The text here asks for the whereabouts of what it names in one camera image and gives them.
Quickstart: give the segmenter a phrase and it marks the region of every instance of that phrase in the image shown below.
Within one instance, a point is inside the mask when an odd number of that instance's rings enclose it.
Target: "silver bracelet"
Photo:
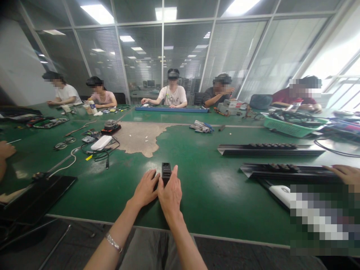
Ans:
[[[121,253],[121,251],[123,251],[123,248],[114,241],[109,232],[105,235],[105,238],[114,248],[116,248],[119,254]]]

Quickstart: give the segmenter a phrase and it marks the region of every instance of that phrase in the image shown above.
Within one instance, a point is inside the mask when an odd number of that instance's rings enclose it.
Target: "black bag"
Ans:
[[[270,94],[254,94],[250,100],[250,107],[257,110],[267,110],[273,102],[273,95]]]

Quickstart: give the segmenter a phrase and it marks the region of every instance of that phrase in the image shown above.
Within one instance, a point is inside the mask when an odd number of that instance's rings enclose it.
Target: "monitor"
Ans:
[[[148,87],[155,87],[155,80],[148,80],[147,81],[147,86]]]

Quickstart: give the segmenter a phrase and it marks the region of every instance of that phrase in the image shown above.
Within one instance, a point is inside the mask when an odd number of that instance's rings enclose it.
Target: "gray floor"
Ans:
[[[0,252],[0,269],[39,269],[67,227],[67,224],[57,220],[45,230],[7,247]],[[43,269],[83,269],[103,237],[104,234],[97,234],[90,238],[88,234],[71,227]],[[325,269],[311,257],[290,256],[288,249],[201,237],[195,240],[209,269]]]

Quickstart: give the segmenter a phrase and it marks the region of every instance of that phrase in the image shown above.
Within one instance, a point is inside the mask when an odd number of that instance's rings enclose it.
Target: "green plastic basket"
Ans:
[[[276,129],[279,132],[282,132],[282,133],[285,133],[285,134],[288,134],[288,135],[291,135],[294,137],[298,137],[298,138],[305,137],[306,135],[310,134],[311,132],[318,131],[325,126],[325,125],[323,125],[323,126],[320,126],[317,128],[303,127],[303,126],[299,126],[297,124],[291,124],[288,122],[284,122],[284,121],[280,121],[280,120],[271,118],[268,115],[264,115],[264,117],[265,117],[264,126],[266,128]],[[316,119],[316,121],[319,123],[322,123],[322,124],[330,123],[326,119]]]

